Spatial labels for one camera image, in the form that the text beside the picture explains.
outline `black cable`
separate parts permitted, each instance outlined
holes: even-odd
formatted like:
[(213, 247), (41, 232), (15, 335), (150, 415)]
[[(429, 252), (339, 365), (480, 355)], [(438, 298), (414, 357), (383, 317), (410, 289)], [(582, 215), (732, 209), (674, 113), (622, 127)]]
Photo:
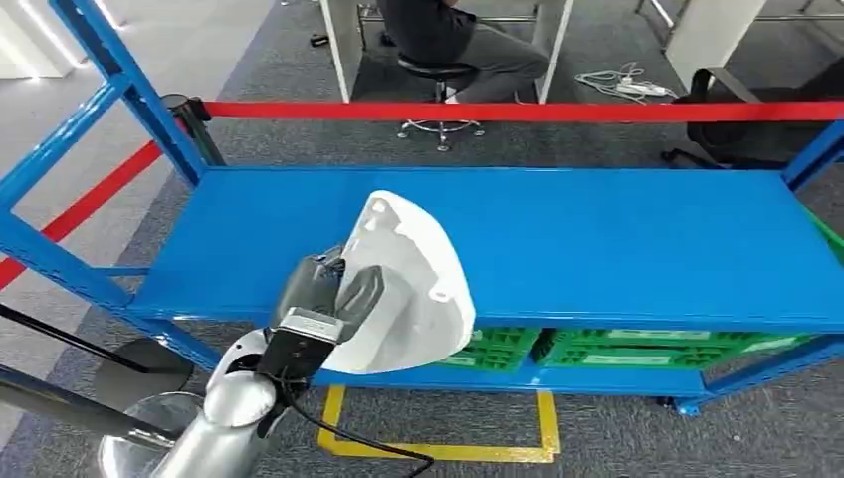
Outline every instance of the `black cable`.
[(364, 445), (366, 445), (370, 448), (375, 448), (376, 450), (385, 451), (387, 453), (394, 453), (396, 455), (406, 456), (408, 458), (415, 458), (417, 460), (424, 461), (425, 464), (416, 468), (415, 470), (413, 470), (409, 475), (407, 475), (408, 478), (413, 477), (413, 476), (419, 476), (423, 472), (425, 472), (425, 470), (427, 470), (428, 468), (430, 468), (431, 466), (434, 465), (434, 458), (431, 457), (431, 456), (423, 455), (422, 453), (416, 453), (415, 451), (403, 450), (401, 448), (396, 448), (394, 446), (385, 445), (383, 443), (378, 443), (377, 441), (370, 440), (369, 438), (366, 438), (365, 436), (360, 436), (356, 433), (352, 433), (350, 431), (342, 430), (340, 428), (337, 428), (336, 426), (329, 425), (328, 423), (325, 423), (324, 421), (322, 421), (318, 418), (314, 418), (313, 416), (310, 416), (306, 411), (304, 411), (302, 409), (302, 407), (298, 403), (296, 403), (296, 400), (293, 398), (293, 394), (291, 393), (290, 389), (288, 388), (288, 383), (285, 380), (286, 372), (287, 372), (287, 369), (285, 368), (285, 370), (282, 371), (282, 378), (280, 380), (278, 380), (278, 384), (280, 385), (280, 389), (282, 391), (282, 397), (290, 405), (290, 407), (293, 410), (295, 410), (296, 413), (301, 415), (302, 418), (304, 418), (305, 420), (309, 421), (310, 423), (313, 423), (314, 425), (316, 425), (320, 428), (324, 428), (324, 429), (330, 431), (331, 433), (333, 433), (335, 435), (341, 436), (341, 437), (343, 437), (347, 440), (356, 441), (356, 442), (364, 444)]

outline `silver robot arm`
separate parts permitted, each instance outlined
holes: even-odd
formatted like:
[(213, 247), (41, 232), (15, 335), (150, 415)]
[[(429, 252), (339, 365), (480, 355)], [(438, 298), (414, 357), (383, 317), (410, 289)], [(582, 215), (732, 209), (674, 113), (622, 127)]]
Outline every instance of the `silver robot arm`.
[(338, 299), (344, 272), (336, 253), (303, 259), (271, 325), (229, 347), (206, 387), (203, 409), (153, 472), (156, 478), (250, 476), (289, 404), (334, 347), (349, 340), (384, 290), (380, 267), (360, 271)]

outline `yellow floor tape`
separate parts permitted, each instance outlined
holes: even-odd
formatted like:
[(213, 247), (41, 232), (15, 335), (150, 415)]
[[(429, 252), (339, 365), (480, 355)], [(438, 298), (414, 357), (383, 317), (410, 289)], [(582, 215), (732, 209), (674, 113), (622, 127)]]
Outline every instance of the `yellow floor tape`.
[[(328, 398), (322, 420), (337, 425), (342, 411), (345, 386), (333, 385), (328, 388)], [(542, 448), (514, 446), (475, 446), (475, 445), (428, 445), (421, 443), (388, 443), (390, 446), (404, 448), (430, 455), (437, 460), (451, 461), (491, 461), (499, 463), (553, 463), (554, 455), (560, 452), (559, 428), (556, 420), (556, 407), (553, 393), (540, 391), (537, 394), (539, 411), (539, 432)], [(386, 453), (353, 441), (338, 440), (333, 433), (320, 429), (316, 439), (319, 446), (340, 456), (358, 456), (368, 458), (406, 458)]]

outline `power strip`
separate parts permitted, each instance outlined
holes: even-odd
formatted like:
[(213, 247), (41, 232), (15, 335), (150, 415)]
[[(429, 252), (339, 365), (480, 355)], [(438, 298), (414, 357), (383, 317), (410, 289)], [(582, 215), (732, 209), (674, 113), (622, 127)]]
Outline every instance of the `power strip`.
[(648, 97), (668, 96), (668, 89), (665, 87), (660, 87), (659, 85), (643, 85), (638, 83), (619, 83), (615, 86), (615, 91), (618, 93), (645, 95)]

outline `stool base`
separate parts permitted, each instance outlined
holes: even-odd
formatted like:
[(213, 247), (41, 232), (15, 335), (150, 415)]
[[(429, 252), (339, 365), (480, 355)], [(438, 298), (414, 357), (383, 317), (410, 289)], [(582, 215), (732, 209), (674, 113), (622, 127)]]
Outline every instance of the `stool base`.
[(475, 136), (483, 136), (485, 131), (482, 129), (481, 124), (477, 121), (471, 121), (468, 119), (460, 120), (460, 121), (436, 121), (433, 119), (423, 119), (423, 120), (414, 120), (409, 119), (404, 122), (399, 130), (398, 137), (407, 137), (407, 130), (411, 127), (415, 127), (422, 131), (426, 132), (435, 132), (440, 137), (440, 142), (437, 144), (438, 151), (448, 151), (451, 149), (451, 145), (448, 143), (448, 134), (452, 132), (457, 132), (462, 129), (466, 129), (469, 126), (474, 126), (476, 128), (474, 135)]

